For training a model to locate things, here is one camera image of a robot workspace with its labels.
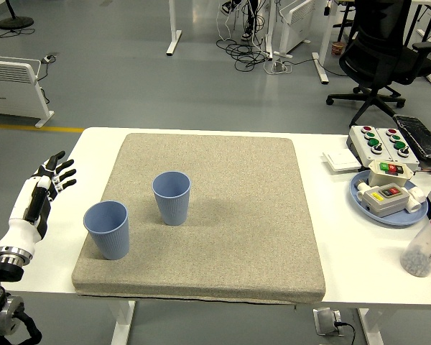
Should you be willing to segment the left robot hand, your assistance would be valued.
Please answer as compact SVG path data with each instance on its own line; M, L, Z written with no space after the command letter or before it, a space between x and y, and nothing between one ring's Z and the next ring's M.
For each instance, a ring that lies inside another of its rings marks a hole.
M9 229L0 240L0 257L16 255L25 263L33 258L36 244L47 232L51 202L76 183L74 161L62 162L64 156L64 151L51 156L24 182L11 210Z

